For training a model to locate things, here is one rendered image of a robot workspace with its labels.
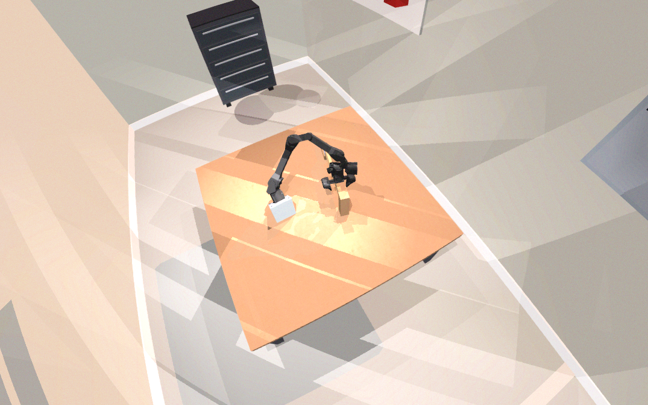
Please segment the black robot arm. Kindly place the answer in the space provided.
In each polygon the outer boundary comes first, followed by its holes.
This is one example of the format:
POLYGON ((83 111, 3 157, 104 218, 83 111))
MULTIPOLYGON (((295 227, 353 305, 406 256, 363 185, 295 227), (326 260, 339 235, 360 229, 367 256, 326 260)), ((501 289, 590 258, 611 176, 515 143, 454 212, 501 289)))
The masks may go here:
POLYGON ((280 159, 276 171, 268 181, 268 188, 266 192, 271 196, 273 203, 278 203, 285 198, 283 191, 279 189, 284 179, 284 177, 282 177, 283 171, 285 170, 288 160, 290 159, 290 156, 295 147, 299 144, 299 142, 302 142, 304 140, 309 140, 314 145, 326 151, 326 153, 328 153, 330 157, 336 161, 330 162, 330 167, 327 168, 327 172, 328 174, 332 174, 332 178, 333 174, 335 174, 336 176, 342 175, 344 173, 344 169, 347 174, 357 175, 357 162, 348 162, 345 158, 345 153, 343 152, 343 150, 335 148, 335 146, 330 146, 325 141, 314 136, 311 131, 301 135, 291 134, 287 137, 282 159, 280 159))

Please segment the long tan wooden rail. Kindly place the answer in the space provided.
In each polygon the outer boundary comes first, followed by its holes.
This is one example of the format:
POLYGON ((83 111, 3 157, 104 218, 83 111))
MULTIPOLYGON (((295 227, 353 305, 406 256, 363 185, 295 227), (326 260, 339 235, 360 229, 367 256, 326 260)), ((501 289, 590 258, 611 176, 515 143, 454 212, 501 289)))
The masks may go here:
MULTIPOLYGON (((326 151, 325 151, 325 153, 326 153, 326 151)), ((329 166, 330 166, 330 162, 332 162, 332 159, 331 159, 331 157, 330 157, 330 155, 329 155, 328 153, 326 153, 326 159, 327 159, 327 162, 328 162, 328 164, 329 164, 329 166)), ((340 185, 339 185, 339 183, 335 183, 335 187, 336 187, 336 192, 337 192, 337 193, 338 193, 339 191, 342 191, 342 190, 340 189, 340 185)))

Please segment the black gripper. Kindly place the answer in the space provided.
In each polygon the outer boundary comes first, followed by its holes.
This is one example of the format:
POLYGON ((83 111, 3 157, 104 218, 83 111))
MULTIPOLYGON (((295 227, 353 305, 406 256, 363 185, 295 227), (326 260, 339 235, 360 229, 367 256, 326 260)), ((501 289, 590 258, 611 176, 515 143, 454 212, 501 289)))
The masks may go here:
POLYGON ((330 189, 332 191, 332 188, 330 186, 331 184, 333 184, 333 183, 341 183, 341 182, 344 182, 344 180, 346 180, 346 188, 347 188, 349 185, 356 182, 356 175, 352 175, 352 174, 344 175, 344 174, 342 174, 340 176, 336 176, 335 174, 333 174, 333 179, 332 180, 329 180, 328 177, 322 178, 321 179, 321 184, 323 185, 324 189, 330 189))

